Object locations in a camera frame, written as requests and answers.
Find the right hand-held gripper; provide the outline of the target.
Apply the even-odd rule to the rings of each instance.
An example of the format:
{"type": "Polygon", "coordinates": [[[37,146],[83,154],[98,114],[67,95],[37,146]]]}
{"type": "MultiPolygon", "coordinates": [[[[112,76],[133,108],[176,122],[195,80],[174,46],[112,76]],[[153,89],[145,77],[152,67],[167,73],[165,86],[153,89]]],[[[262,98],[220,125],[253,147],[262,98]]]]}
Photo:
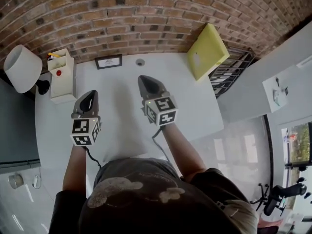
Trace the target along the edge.
{"type": "Polygon", "coordinates": [[[175,98],[161,81],[140,75],[138,87],[142,98],[142,111],[150,123],[165,126],[175,122],[178,112],[175,98]]]}

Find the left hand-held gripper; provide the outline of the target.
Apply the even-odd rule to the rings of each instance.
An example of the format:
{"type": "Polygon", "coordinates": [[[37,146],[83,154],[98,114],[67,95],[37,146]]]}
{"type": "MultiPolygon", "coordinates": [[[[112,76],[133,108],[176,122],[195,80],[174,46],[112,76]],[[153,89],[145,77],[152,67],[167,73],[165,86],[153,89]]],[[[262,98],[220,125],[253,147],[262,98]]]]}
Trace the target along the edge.
{"type": "Polygon", "coordinates": [[[74,104],[71,118],[73,127],[71,139],[75,146],[92,146],[100,132],[101,123],[98,106],[98,92],[91,90],[74,104]]]}

